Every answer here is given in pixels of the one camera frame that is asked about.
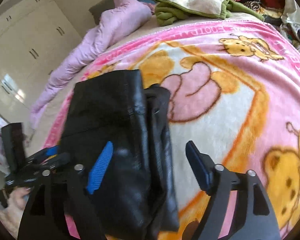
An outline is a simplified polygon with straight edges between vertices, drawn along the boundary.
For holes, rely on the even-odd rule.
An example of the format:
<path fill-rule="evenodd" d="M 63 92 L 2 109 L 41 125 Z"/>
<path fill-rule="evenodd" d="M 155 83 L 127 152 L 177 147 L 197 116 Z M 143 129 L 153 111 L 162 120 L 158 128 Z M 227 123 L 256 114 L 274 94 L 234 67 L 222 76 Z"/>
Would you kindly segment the left hand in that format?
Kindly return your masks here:
<path fill-rule="evenodd" d="M 18 238 L 19 226 L 27 204 L 30 188 L 18 187 L 14 189 L 7 201 L 7 207 L 0 210 L 0 221 L 6 230 L 15 238 Z"/>

